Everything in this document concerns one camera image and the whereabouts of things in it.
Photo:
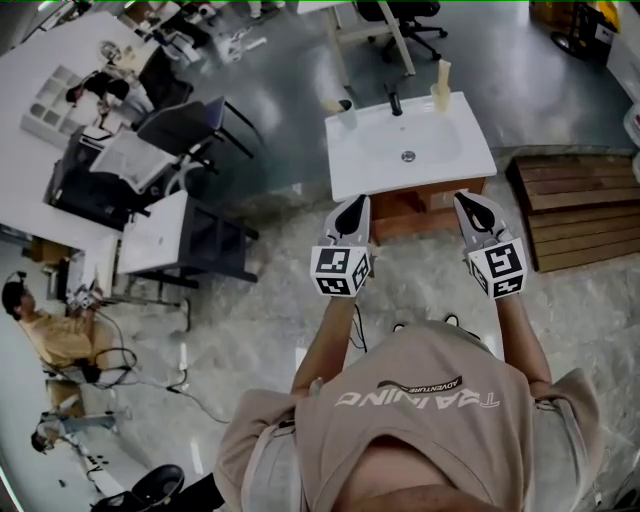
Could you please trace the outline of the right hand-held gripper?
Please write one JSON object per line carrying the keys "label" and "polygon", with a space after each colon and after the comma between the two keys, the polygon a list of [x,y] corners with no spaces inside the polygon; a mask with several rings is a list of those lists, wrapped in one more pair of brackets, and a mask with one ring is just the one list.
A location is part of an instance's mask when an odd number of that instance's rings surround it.
{"label": "right hand-held gripper", "polygon": [[456,193],[454,209],[470,248],[465,262],[486,296],[500,299],[520,293],[528,274],[522,240],[508,229],[499,230],[498,213],[482,195]]}

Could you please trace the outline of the wooden cabinet door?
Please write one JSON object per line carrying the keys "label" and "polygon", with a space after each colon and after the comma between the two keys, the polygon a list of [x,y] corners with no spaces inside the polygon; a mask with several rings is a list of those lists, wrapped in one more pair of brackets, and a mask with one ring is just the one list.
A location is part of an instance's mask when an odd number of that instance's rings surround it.
{"label": "wooden cabinet door", "polygon": [[402,207],[393,192],[371,196],[372,240],[379,245],[383,240],[400,235]]}
{"label": "wooden cabinet door", "polygon": [[426,211],[429,213],[442,210],[451,210],[454,208],[455,194],[469,192],[474,193],[474,190],[471,190],[469,188],[462,188],[440,192],[425,192],[423,195],[423,202],[425,204]]}

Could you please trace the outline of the dark wooden slatted platform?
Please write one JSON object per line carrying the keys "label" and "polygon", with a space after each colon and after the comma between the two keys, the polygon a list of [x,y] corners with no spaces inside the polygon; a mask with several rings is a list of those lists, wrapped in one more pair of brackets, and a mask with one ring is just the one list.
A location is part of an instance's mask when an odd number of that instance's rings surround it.
{"label": "dark wooden slatted platform", "polygon": [[521,156],[506,177],[537,272],[640,253],[640,182],[631,157]]}

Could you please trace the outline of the person's beige t-shirt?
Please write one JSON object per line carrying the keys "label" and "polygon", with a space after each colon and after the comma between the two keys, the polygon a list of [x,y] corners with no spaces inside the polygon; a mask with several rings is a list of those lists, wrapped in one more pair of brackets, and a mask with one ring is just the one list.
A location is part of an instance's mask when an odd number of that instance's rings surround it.
{"label": "person's beige t-shirt", "polygon": [[245,490],[254,450],[285,428],[295,488],[308,512],[331,512],[365,449],[381,437],[412,447],[456,487],[511,512],[573,512],[602,454],[593,387],[574,369],[540,397],[525,376],[460,328],[408,326],[307,397],[245,392],[221,442],[216,485],[231,512],[286,512],[272,485]]}

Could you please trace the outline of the stack of clear water bottles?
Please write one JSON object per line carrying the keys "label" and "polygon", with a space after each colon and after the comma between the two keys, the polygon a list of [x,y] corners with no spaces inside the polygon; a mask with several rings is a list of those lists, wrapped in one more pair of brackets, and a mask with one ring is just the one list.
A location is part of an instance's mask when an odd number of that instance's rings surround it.
{"label": "stack of clear water bottles", "polygon": [[624,116],[623,126],[629,138],[637,147],[632,160],[632,169],[640,184],[640,103],[633,104]]}

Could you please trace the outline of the dark grey office chair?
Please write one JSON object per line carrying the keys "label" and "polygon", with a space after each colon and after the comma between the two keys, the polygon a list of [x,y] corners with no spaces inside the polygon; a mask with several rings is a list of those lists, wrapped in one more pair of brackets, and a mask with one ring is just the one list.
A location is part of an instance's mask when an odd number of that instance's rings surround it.
{"label": "dark grey office chair", "polygon": [[206,158],[214,140],[229,141],[250,159],[254,158],[254,154],[225,128],[227,111],[244,122],[260,142],[263,141],[256,126],[224,96],[209,103],[192,101],[158,110],[144,121],[136,134],[157,149],[183,161],[189,157],[191,162],[218,175],[213,161]]}

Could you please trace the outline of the black high-back office chair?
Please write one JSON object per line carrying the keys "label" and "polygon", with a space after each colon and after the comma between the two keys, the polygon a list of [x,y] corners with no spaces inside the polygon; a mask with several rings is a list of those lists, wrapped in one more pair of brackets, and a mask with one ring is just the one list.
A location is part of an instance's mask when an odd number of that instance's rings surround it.
{"label": "black high-back office chair", "polygon": [[[433,18],[440,9],[438,0],[385,0],[404,40],[411,39],[431,52],[432,59],[439,61],[441,54],[425,41],[420,34],[436,32],[440,38],[446,38],[448,32],[439,26],[423,25],[420,18]],[[357,0],[355,7],[367,22],[386,22],[380,6],[382,0]]]}

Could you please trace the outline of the large cardboard boxes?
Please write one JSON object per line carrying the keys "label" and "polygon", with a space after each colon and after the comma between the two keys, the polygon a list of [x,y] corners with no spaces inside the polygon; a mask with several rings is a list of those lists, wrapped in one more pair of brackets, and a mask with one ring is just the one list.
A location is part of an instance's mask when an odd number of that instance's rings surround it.
{"label": "large cardboard boxes", "polygon": [[557,0],[529,0],[530,15],[550,25],[569,25],[573,16],[574,3]]}

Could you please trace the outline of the person's neck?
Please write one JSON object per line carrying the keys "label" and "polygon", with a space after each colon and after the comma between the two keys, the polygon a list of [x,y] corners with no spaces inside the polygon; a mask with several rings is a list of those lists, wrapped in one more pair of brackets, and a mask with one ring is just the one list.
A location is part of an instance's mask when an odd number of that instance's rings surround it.
{"label": "person's neck", "polygon": [[373,441],[345,481],[333,512],[488,512],[426,456],[391,437]]}

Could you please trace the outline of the black machine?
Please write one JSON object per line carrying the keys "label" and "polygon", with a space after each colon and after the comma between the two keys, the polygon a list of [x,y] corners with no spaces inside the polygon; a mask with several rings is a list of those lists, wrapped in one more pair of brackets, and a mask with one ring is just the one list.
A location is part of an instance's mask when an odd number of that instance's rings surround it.
{"label": "black machine", "polygon": [[122,231],[134,212],[141,212],[152,202],[149,193],[137,194],[122,179],[108,172],[91,172],[102,152],[98,139],[85,135],[86,126],[77,128],[61,159],[53,168],[43,201],[57,209],[103,226]]}

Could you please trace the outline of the grey metal chair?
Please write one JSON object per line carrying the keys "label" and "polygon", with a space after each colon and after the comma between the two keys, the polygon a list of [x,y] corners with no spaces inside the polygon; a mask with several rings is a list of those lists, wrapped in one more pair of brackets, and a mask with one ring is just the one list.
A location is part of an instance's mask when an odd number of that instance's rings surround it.
{"label": "grey metal chair", "polygon": [[121,362],[116,366],[101,369],[96,363],[87,359],[76,360],[67,366],[54,366],[45,360],[40,360],[43,373],[51,380],[73,384],[76,386],[89,385],[98,390],[108,391],[121,386],[139,384],[136,374],[138,366],[137,355],[128,348],[108,348],[100,351],[97,356],[117,353]]}

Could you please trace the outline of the black equipment bag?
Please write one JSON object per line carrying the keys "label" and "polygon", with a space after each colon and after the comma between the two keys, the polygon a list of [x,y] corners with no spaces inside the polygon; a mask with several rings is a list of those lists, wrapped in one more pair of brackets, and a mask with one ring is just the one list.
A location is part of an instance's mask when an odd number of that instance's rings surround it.
{"label": "black equipment bag", "polygon": [[99,500],[89,512],[214,512],[224,504],[211,474],[187,487],[183,485],[177,496],[156,507],[146,507],[131,490]]}

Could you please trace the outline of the black round stool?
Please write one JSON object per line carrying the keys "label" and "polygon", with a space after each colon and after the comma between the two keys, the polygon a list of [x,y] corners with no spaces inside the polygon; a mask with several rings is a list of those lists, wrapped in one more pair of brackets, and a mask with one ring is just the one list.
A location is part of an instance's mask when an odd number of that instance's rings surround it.
{"label": "black round stool", "polygon": [[141,478],[131,492],[146,506],[168,503],[183,488],[185,474],[181,467],[166,464],[156,467]]}

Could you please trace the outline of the brown cardboard box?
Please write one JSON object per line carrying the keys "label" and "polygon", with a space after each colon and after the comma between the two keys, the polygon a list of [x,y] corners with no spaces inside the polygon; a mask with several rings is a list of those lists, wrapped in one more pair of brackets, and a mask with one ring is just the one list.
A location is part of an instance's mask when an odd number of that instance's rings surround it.
{"label": "brown cardboard box", "polygon": [[60,409],[65,401],[73,398],[73,404],[64,412],[66,416],[80,418],[85,415],[81,388],[70,381],[48,379],[46,389],[52,409]]}

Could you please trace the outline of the white frame table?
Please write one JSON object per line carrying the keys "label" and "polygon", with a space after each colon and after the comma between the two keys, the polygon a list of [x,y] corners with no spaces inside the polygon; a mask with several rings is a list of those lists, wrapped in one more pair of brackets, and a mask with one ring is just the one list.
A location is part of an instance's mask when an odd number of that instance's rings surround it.
{"label": "white frame table", "polygon": [[368,37],[377,37],[389,34],[393,37],[399,49],[402,61],[406,69],[407,76],[415,76],[416,69],[408,51],[404,37],[401,35],[399,23],[393,16],[391,6],[386,0],[376,0],[375,4],[380,7],[384,23],[377,22],[371,28],[351,28],[344,29],[339,20],[337,6],[340,1],[309,0],[298,2],[296,12],[298,15],[306,15],[314,12],[322,14],[325,31],[329,41],[329,48],[332,61],[335,65],[338,77],[345,88],[351,86],[350,77],[347,72],[342,54],[342,46],[352,42],[363,41]]}

